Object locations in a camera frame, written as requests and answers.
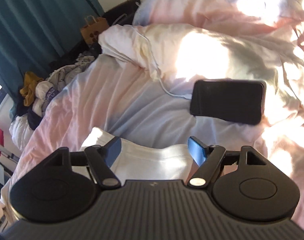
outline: clothes pile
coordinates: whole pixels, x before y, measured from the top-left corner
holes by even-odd
[[[94,56],[82,53],[75,64],[55,70],[46,80],[39,78],[33,72],[25,73],[24,87],[20,90],[22,100],[16,106],[16,118],[9,129],[14,144],[21,151],[42,121],[52,99],[71,83],[76,75],[84,72],[94,60]]]

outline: ribbed black surface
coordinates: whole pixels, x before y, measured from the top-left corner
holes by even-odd
[[[302,239],[304,232],[289,220],[247,224],[216,209],[207,194],[186,188],[181,181],[128,181],[105,191],[82,216],[55,225],[20,220],[4,237],[45,239]]]

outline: bed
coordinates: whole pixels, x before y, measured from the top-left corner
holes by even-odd
[[[133,24],[103,32],[102,54],[49,104],[1,192],[9,224],[13,184],[55,149],[79,150],[98,127],[152,148],[189,136],[253,146],[299,186],[292,219],[304,229],[304,0],[145,0]],[[200,78],[264,80],[265,118],[249,126],[193,117],[159,76],[176,95]]]

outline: smartphone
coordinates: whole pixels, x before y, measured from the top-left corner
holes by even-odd
[[[264,81],[198,80],[193,88],[190,113],[256,125],[264,112],[265,92]]]

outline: mustard yellow cloth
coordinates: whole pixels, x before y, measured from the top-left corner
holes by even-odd
[[[20,90],[21,95],[25,98],[24,105],[30,106],[35,99],[35,88],[37,84],[43,81],[43,78],[39,78],[32,71],[27,71],[24,75],[24,87]]]

